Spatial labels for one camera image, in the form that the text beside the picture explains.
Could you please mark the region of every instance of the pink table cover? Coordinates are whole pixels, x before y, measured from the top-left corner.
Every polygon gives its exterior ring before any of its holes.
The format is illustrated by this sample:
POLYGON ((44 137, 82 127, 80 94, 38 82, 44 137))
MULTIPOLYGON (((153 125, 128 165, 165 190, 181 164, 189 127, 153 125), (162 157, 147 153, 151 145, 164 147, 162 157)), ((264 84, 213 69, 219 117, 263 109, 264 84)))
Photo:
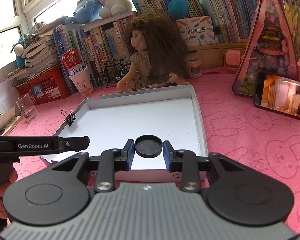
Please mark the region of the pink table cover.
MULTIPOLYGON (((300 232, 300 121, 253 106, 252 98, 231 91, 234 75, 205 74, 191 84, 200 103, 208 151, 219 152, 246 166, 287 184, 295 204, 286 224, 300 232)), ((96 89, 93 98, 112 94, 116 87, 96 89)), ((69 113, 82 102, 80 94, 38 105, 38 117, 22 120, 11 136, 52 136, 69 113)), ((16 163, 19 179, 35 173, 45 164, 39 157, 22 157, 16 163)))

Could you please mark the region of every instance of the person on screen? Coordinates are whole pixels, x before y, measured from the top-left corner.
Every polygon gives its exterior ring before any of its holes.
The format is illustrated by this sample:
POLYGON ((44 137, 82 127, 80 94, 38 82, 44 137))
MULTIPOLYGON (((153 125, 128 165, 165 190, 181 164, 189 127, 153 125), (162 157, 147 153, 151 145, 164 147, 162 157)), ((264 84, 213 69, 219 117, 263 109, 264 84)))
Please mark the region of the person on screen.
POLYGON ((292 110, 295 114, 298 113, 298 109, 300 108, 300 94, 297 90, 296 93, 292 96, 292 110))

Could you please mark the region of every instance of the human hand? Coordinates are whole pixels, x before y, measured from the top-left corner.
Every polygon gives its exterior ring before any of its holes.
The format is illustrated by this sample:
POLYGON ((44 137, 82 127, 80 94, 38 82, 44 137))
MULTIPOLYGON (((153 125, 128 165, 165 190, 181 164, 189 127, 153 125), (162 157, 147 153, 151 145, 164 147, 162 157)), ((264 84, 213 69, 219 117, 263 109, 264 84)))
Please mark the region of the human hand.
POLYGON ((175 83, 175 82, 177 82, 177 80, 178 80, 178 75, 177 74, 175 74, 175 73, 170 73, 169 74, 169 82, 170 83, 175 83))
POLYGON ((117 88, 118 89, 122 89, 124 87, 126 83, 123 81, 123 80, 120 80, 118 83, 117 83, 117 88))
MULTIPOLYGON (((18 173, 15 170, 15 168, 12 168, 12 170, 9 173, 9 182, 3 183, 0 185, 0 197, 3 197, 4 192, 6 189, 14 183, 18 179, 18 173)), ((0 199, 0 218, 7 219, 8 216, 4 210, 2 199, 0 199)))

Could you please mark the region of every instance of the grid paper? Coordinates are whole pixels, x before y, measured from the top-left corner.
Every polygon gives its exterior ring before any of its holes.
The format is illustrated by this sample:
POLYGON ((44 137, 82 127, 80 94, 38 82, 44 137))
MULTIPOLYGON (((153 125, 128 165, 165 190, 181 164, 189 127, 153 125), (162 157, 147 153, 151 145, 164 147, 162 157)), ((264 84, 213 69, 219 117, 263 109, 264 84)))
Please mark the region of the grid paper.
POLYGON ((0 84, 8 78, 8 74, 18 68, 17 62, 13 61, 8 65, 0 68, 0 84))

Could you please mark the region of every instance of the white tray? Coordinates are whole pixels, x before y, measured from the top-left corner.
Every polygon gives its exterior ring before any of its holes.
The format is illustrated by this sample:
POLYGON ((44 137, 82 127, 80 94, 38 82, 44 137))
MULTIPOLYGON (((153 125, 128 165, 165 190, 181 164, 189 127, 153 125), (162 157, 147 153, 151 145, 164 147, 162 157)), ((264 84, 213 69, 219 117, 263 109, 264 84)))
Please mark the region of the white tray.
MULTIPOLYGON (((122 149, 128 139, 136 140, 145 134, 169 140, 174 149, 208 156, 200 107, 191 85, 101 96, 98 100, 88 98, 77 107, 75 116, 71 127, 64 122, 54 136, 87 135, 90 145, 85 151, 90 156, 111 148, 122 149)), ((42 158, 54 163, 73 154, 64 152, 42 158)), ((168 182, 180 180, 180 174, 166 171, 162 154, 145 159, 135 153, 131 171, 117 172, 116 179, 168 182)))

